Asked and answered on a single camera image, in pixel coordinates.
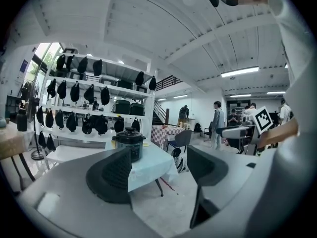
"floor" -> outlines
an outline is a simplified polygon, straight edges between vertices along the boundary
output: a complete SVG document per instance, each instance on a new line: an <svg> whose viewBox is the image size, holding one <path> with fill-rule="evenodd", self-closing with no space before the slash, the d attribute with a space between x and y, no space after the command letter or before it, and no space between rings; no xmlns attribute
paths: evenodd
<svg viewBox="0 0 317 238"><path fill-rule="evenodd" d="M210 141L203 141L203 138L191 140L193 145L211 147ZM222 145L222 150L236 153L237 149ZM45 175L48 168L42 161L31 159L31 152L23 153L26 162L36 179ZM21 175L26 181L28 175L25 172L18 156L14 157ZM13 167L10 158L1 161L2 168L14 191L20 190L19 177ZM193 214L197 185L190 172L182 172L179 177L169 183L169 186L161 179L164 197L160 196L159 188L155 182L138 188L131 192L133 211L153 230L163 238L170 238L189 230L189 223Z"/></svg>

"white shelving unit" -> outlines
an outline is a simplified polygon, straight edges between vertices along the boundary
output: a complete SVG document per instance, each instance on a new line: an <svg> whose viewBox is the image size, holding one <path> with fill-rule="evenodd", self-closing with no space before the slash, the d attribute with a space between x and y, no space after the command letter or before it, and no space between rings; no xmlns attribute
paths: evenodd
<svg viewBox="0 0 317 238"><path fill-rule="evenodd" d="M74 56L72 60L72 66L71 68L77 68L80 60L86 55L79 55L79 54L70 54L70 53L59 53L58 56L65 55L67 57ZM121 64L118 62L110 61L107 59L97 58L97 57L91 57L87 56L88 58L88 65L86 72L93 72L93 63L96 60L102 60L103 61L103 70L101 76L110 76L117 79L123 79L131 82L135 82L135 79L140 71L137 68L133 68L131 66ZM140 124L140 132L150 141L151 138L151 129L152 129L152 117L153 117L153 108L154 108L154 99L155 99L155 91L149 91L147 93L125 89L117 86L112 85L106 85L102 84L93 80L78 80L78 79L72 79L72 78L61 78L61 77L52 77L49 76L50 71L52 69L53 64L49 68L49 70L46 73L43 86L41 89L41 95L40 95L40 106L43 107L43 109L52 109L53 111L62 110L64 112L74 112L77 114L90 114L90 115L104 115L106 117L118 117L121 116L125 119L125 121L129 122L131 119L137 118L141 124ZM144 84L148 88L148 84L150 79L152 78L152 75L150 75L148 72L144 72ZM126 100L140 100L142 101L144 107L145 107L145 115L144 116L135 116L135 115L125 115L125 114L115 114L110 111L92 111L90 109L85 109L83 107L79 107L77 104L72 103L70 106L63 106L61 104L61 101L59 101L59 96L56 93L55 102L54 103L48 103L43 101L44 93L47 92L47 81L56 80L56 92L59 84L65 80L67 85L67 94L70 93L71 87L78 82L79 88L80 88L80 95L83 96L84 92L91 86L91 84L94 85L94 95L100 96L100 92L103 88L107 87L110 92L110 97L116 97L116 98L125 98ZM42 131L45 135L51 134L53 138L56 139L62 139L62 140L80 140L83 143L89 143L89 142L105 142L106 144L110 144L112 137L116 135L114 130L111 130L108 128L108 131L104 135L98 135L98 132L93 129L92 133L89 135L86 135L82 132L81 127L77 127L74 132L71 132L64 123L64 128L60 130L57 125L55 124L53 128L41 128L40 126L37 126L39 133ZM71 146L64 146L59 145L56 147L55 152L51 152L48 155L48 159L54 162L64 162L68 159L73 159L74 154L78 154L80 157L88 156L91 154L95 154L101 151L100 149L95 148L78 148L78 147L71 147Z"/></svg>

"fluorescent light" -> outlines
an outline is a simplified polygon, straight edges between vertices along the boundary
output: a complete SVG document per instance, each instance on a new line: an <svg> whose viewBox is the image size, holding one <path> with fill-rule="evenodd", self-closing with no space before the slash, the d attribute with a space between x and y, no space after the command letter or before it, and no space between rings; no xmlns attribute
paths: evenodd
<svg viewBox="0 0 317 238"><path fill-rule="evenodd" d="M259 67L253 67L253 68L235 70L235 71L231 71L231 72L225 72L225 73L221 74L221 77L231 77L234 75L256 72L256 71L259 71Z"/></svg>
<svg viewBox="0 0 317 238"><path fill-rule="evenodd" d="M277 91L277 92L267 92L267 94L284 94L285 91Z"/></svg>
<svg viewBox="0 0 317 238"><path fill-rule="evenodd" d="M177 99L177 98L182 98L182 97L187 97L188 95L185 94L185 95L181 95L181 96L175 96L174 98Z"/></svg>
<svg viewBox="0 0 317 238"><path fill-rule="evenodd" d="M231 95L231 98L239 98L239 97L250 97L251 94L240 94L240 95Z"/></svg>

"gray pants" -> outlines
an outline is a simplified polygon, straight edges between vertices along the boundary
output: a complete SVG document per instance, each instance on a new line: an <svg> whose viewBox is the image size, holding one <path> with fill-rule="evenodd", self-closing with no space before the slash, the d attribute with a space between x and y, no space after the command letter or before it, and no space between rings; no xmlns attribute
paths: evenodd
<svg viewBox="0 0 317 238"><path fill-rule="evenodd" d="M211 134L211 148L219 150L221 147L221 135L217 134L216 131L214 131Z"/></svg>

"white ceiling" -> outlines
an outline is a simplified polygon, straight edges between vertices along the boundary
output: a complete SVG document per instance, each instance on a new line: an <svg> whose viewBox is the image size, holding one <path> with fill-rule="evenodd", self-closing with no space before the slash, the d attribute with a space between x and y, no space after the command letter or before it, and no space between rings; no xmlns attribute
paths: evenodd
<svg viewBox="0 0 317 238"><path fill-rule="evenodd" d="M225 94L287 89L281 37L266 5L191 1L30 0L12 24L10 43L71 43L105 58L122 48L135 64L156 60L196 89L221 87ZM251 66L260 72L219 77Z"/></svg>

